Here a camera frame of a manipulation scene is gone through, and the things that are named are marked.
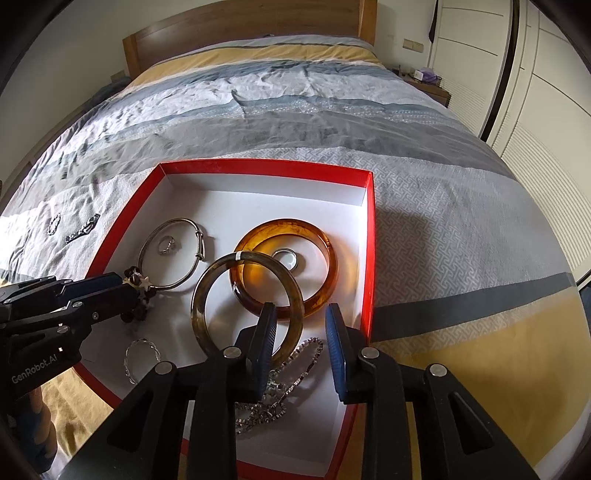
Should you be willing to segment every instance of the red box rim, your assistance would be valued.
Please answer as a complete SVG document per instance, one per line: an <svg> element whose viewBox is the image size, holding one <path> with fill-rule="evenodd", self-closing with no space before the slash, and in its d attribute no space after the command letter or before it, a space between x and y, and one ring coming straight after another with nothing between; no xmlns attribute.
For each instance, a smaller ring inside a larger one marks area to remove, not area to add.
<svg viewBox="0 0 591 480"><path fill-rule="evenodd" d="M105 272L111 256L127 231L135 215L144 202L167 175L189 173L233 173L242 175L263 175L274 177L288 177L305 180L318 180L329 183L339 183L363 187L367 191L368 201L368 237L365 261L365 285L375 282L375 192L374 176L368 170L357 168L326 165L321 163L302 162L294 160L270 160L260 158L222 158L208 160L178 160L159 163L141 183L119 216L106 234L102 244L92 260L86 278L101 275ZM374 289L365 288L361 311L361 330L367 339L370 338L372 312L374 309ZM116 408L121 399L105 387L81 362L74 366L78 376L104 402ZM250 480L334 480L340 464L345 456L347 444L353 422L357 412L356 405L349 405L345 416L332 460L324 477L299 475L296 473L271 470L251 463L237 461L238 475ZM187 455L189 443L183 439L181 452Z"/></svg>

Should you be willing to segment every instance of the silver bracelet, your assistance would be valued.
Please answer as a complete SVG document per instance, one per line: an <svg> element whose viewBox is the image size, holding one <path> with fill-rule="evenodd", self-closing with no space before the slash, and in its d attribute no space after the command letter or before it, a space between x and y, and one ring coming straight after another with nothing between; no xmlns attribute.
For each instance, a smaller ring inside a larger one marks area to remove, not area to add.
<svg viewBox="0 0 591 480"><path fill-rule="evenodd" d="M156 363L157 364L159 364L160 361L162 360L162 357L160 356L160 352L156 348L156 345L154 344L154 342L150 342L146 338L138 338L137 340L134 340L133 342L131 342L131 344L127 347L127 350L125 350L125 359L123 361L123 365L125 367L125 375L127 376L127 378L129 378L129 383L131 383L132 385L137 385L138 381L134 378L134 376L129 371L129 358L128 357L129 357L129 350L133 346L137 345L138 343L144 343L146 345L149 345L150 348L152 350L154 350L154 353L156 355Z"/></svg>
<svg viewBox="0 0 591 480"><path fill-rule="evenodd" d="M289 386L285 387L284 384L277 383L277 377L279 373L289 365L293 360L295 360L308 346L312 343L315 343L316 351L314 352L314 356L312 357L312 361L304 370L301 375ZM277 419L280 419L285 413L287 409L285 407L284 401L288 397L288 395L293 392L295 387L297 387L305 377L308 376L312 367L318 363L318 359L320 358L320 354L324 348L324 342L320 340L318 337L312 337L307 339L305 342L301 343L298 348L294 350L294 352L289 356L289 358L283 362L277 369L272 370L269 375L269 380L267 382L267 388L263 393L262 401L256 404L248 404L248 403L237 403L236 404L236 412L240 413L241 411L245 411L247 413L246 418L238 418L236 416L236 423L235 423L235 432L236 434L240 435L242 433L248 432L251 428L255 427L256 425L260 425L263 423L270 423Z"/></svg>
<svg viewBox="0 0 591 480"><path fill-rule="evenodd" d="M168 221L164 222L162 225L160 225L156 230L154 230L149 235L149 237L144 242L144 244L142 246L142 250L140 250L139 257L138 257L139 271L142 273L142 275L147 276L147 275L145 275L145 272L143 269L144 257L145 257L147 250L148 250L149 244L152 243L154 238L156 238L156 235L158 235L166 227L168 227L174 223L182 223L182 222L188 223L189 225L191 225L195 229L195 236L197 237L197 252L195 253L195 262L193 263L193 266L187 272L187 274L183 278L181 278L180 280L177 280L176 282L171 283L169 285L153 285L153 284L151 284L149 287L150 290L172 290L173 288L178 287L179 285L186 282L191 275L193 275L193 273L197 269L197 265L199 264L199 261L205 260L205 244L203 243L203 232L201 231L199 226L195 222L193 222L192 220L190 220L188 218L173 218L172 220L168 220ZM163 254L168 254L171 252L171 249L174 245L174 238L170 237L170 239L168 239L169 245L168 245L167 249L160 250L160 248L159 248L159 250L158 250L159 254L163 255Z"/></svg>

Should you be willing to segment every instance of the rhinestone necklace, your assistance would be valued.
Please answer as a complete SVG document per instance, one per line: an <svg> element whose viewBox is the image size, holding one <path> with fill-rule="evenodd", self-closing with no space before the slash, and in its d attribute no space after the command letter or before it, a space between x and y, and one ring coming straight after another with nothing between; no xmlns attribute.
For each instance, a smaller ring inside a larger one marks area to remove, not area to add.
<svg viewBox="0 0 591 480"><path fill-rule="evenodd" d="M289 386L285 387L284 384L277 382L279 373L293 360L295 360L307 347L311 344L316 344L316 351L312 357L312 361L309 363L306 370L304 370L300 376ZM293 389L297 387L305 377L308 376L312 367L318 362L320 354L324 348L324 343L318 337L312 337L301 343L288 359L283 362L277 369L272 370L269 374L269 380L267 387L263 393L263 398L259 403L236 403L236 434L248 432L251 428L256 425L263 423L270 423L281 418L287 412L285 407L285 399L288 395L293 392ZM246 417L238 417L240 414L246 413Z"/></svg>

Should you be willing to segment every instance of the brown bangle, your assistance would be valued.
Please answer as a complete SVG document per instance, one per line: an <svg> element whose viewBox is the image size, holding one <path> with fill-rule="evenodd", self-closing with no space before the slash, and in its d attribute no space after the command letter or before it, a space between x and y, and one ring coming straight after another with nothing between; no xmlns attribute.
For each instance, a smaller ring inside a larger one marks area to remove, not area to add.
<svg viewBox="0 0 591 480"><path fill-rule="evenodd" d="M339 264L337 262L335 250L326 234L318 227L303 220L293 218L283 218L265 222L254 227L248 232L235 251L254 250L265 240L280 235L295 235L309 240L323 253L328 265L326 279L319 290L304 302L304 316L312 315L324 305L335 291ZM243 307L249 312L260 315L262 303L254 299L247 291L244 285L244 266L236 265L230 269L230 284L234 294L242 303ZM277 307L277 318L287 320L290 318L289 307Z"/></svg>
<svg viewBox="0 0 591 480"><path fill-rule="evenodd" d="M213 283L222 273L230 267L243 265L244 263L256 263L271 270L285 288L287 298L290 301L290 306L287 308L288 312L291 311L290 324L283 343L273 353L271 358L271 366L276 368L289 358L300 341L300 336L304 329L304 299L301 296L301 290L298 284L289 270L279 260L275 260L269 255L250 251L235 252L218 258L214 263L209 265L197 282L195 290L193 290L193 298L191 299L191 324L193 325L193 332L195 333L195 338L199 346L207 356L213 356L220 351L216 344L213 343L207 329L205 300Z"/></svg>

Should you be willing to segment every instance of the wooden headboard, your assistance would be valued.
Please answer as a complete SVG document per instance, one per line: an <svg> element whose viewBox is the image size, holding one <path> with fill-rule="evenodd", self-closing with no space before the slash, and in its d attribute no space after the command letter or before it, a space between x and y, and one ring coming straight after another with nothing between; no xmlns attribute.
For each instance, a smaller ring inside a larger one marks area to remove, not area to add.
<svg viewBox="0 0 591 480"><path fill-rule="evenodd" d="M223 0L165 18L123 40L129 75L230 40L321 34L375 40L378 0Z"/></svg>

